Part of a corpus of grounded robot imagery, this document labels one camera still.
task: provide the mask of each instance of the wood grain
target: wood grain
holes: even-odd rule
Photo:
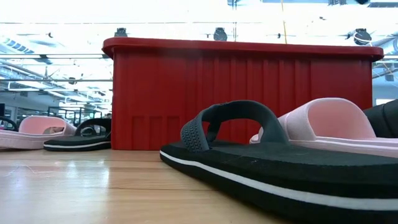
[[[272,223],[147,151],[0,151],[0,223]]]

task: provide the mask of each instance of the ceiling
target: ceiling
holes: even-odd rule
[[[236,7],[232,7],[231,0],[69,0],[56,4],[49,0],[13,0],[12,4],[0,0],[0,5],[3,5],[0,54],[73,54],[64,56],[68,58],[45,60],[5,59],[31,72],[21,73],[20,69],[10,66],[3,69],[26,78],[111,80],[112,60],[93,54],[102,54],[104,39],[113,37],[118,27],[126,28],[130,37],[210,41],[216,27],[224,27],[228,41],[279,44],[285,43],[286,34],[288,44],[355,46],[353,37],[347,37],[360,28],[366,28],[371,34],[371,45],[387,46],[386,42],[398,37],[398,8],[369,7],[370,4],[359,5],[354,0],[334,6],[328,5],[328,0],[284,0],[283,11],[276,0],[241,0]],[[23,45],[24,51],[7,46],[7,41]],[[398,54],[398,49],[391,46],[384,50],[385,54]],[[84,57],[82,54],[96,58],[79,58]],[[383,66],[390,67],[397,59],[390,59]],[[375,72],[382,73],[382,69],[378,65]],[[377,85],[392,83],[386,83],[382,75],[375,77],[374,82]],[[32,88],[15,84],[16,88]],[[43,84],[79,90],[60,92],[65,96],[83,96],[96,103],[109,104],[112,97],[111,82]]]

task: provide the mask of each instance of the black sandal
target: black sandal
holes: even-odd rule
[[[102,135],[87,135],[83,130],[87,127],[98,125],[106,129],[105,134]],[[76,129],[74,136],[58,138],[46,141],[44,149],[47,151],[58,152],[80,152],[80,151],[94,151],[111,148],[111,119],[108,118],[93,118],[81,123]]]
[[[221,123],[253,119],[258,144],[217,141]],[[209,122],[207,134],[202,121]],[[273,112],[255,101],[213,105],[162,147],[171,167],[264,210],[311,223],[396,223],[398,159],[293,146]]]
[[[398,138],[398,100],[363,111],[379,138]]]
[[[11,120],[9,118],[6,118],[6,117],[3,117],[3,116],[0,116],[0,121],[5,121],[5,122],[11,124],[11,126],[12,126],[12,128],[5,127],[3,130],[5,130],[5,131],[16,131],[16,132],[19,131],[18,130],[18,125],[13,120]]]

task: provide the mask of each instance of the white stripe on sole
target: white stripe on sole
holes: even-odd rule
[[[326,205],[336,208],[347,208],[354,210],[372,210],[372,211],[396,211],[398,210],[398,199],[396,198],[348,198],[339,197],[332,195],[316,194],[312,192],[303,192],[299,190],[286,189],[271,184],[265,184],[263,182],[252,180],[247,177],[236,175],[230,172],[219,170],[207,165],[204,165],[195,161],[187,161],[172,157],[164,152],[160,152],[161,155],[170,159],[171,161],[183,164],[186,166],[194,166],[201,168],[205,171],[211,172],[212,174],[220,177],[233,180],[237,183],[252,187],[254,189],[267,192],[269,194],[277,195],[284,198],[298,200],[306,203],[314,203],[317,205]]]
[[[102,144],[109,144],[109,143],[111,143],[111,141],[97,142],[97,143],[93,143],[93,144],[84,144],[84,145],[79,145],[79,146],[57,146],[57,145],[44,144],[44,147],[59,148],[59,149],[77,149],[77,148],[83,148],[83,147],[99,146]]]

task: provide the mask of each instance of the ceiling lamp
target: ceiling lamp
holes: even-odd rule
[[[358,45],[366,45],[372,41],[371,35],[366,32],[366,29],[356,29],[354,34],[354,42]]]
[[[74,78],[74,77],[69,77],[68,79],[71,80],[70,82],[68,82],[71,85],[75,85],[77,83],[74,81],[74,80],[76,80],[76,78]]]
[[[217,27],[216,31],[214,32],[213,38],[214,38],[214,40],[217,40],[217,41],[226,41],[228,37],[226,35],[224,28]]]
[[[127,37],[126,28],[118,28],[114,33],[115,37]]]
[[[369,0],[355,0],[355,1],[360,3],[360,4],[365,4],[365,3],[369,2]]]

